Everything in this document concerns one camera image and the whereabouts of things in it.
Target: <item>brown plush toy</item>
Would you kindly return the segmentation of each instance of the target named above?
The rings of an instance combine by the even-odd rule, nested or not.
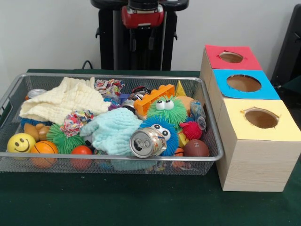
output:
[[[29,123],[24,125],[24,133],[31,135],[36,142],[39,140],[46,140],[46,134],[49,131],[49,126],[45,126],[43,123],[39,123],[33,126]]]

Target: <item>red ball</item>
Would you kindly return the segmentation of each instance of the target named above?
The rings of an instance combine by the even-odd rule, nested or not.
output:
[[[208,157],[208,146],[200,140],[191,140],[184,147],[184,156],[188,157]]]
[[[180,127],[183,129],[183,133],[188,140],[200,139],[203,135],[203,131],[198,126],[196,121],[189,121],[187,123],[181,123]]]
[[[93,154],[90,148],[81,145],[73,149],[71,154]],[[92,159],[70,159],[71,165],[79,170],[84,170],[92,164]]]

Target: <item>green spiky ball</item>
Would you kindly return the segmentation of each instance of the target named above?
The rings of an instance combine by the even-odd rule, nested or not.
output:
[[[166,109],[170,108],[171,106],[170,103],[166,102],[168,100],[172,101],[174,104],[172,109]],[[170,98],[163,96],[152,103],[147,111],[147,117],[152,117],[155,115],[167,119],[168,122],[174,125],[175,128],[178,128],[179,124],[185,122],[187,119],[187,111],[183,102],[174,96],[171,96]]]
[[[67,138],[59,125],[52,125],[47,133],[47,140],[54,143],[60,154],[71,154],[72,150],[80,145],[85,145],[83,138],[78,134]]]

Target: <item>toy eye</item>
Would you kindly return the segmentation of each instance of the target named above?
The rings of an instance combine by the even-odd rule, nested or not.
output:
[[[171,110],[174,108],[174,102],[172,100],[165,101],[165,109]]]
[[[153,125],[153,127],[155,128],[155,129],[160,129],[160,126],[159,125]]]
[[[158,101],[156,102],[156,109],[157,109],[158,111],[164,110],[164,109],[165,109],[165,103],[164,103],[162,100],[158,100]]]
[[[157,129],[157,130],[159,130],[159,131],[160,131],[160,129],[161,129],[160,125],[158,125],[158,124],[152,125],[151,128]]]
[[[162,131],[163,136],[165,137],[165,140],[168,141],[170,139],[170,132],[167,129],[164,129]]]

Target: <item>red box top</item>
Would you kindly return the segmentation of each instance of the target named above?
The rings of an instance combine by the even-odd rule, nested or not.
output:
[[[250,47],[205,45],[212,69],[262,70]]]

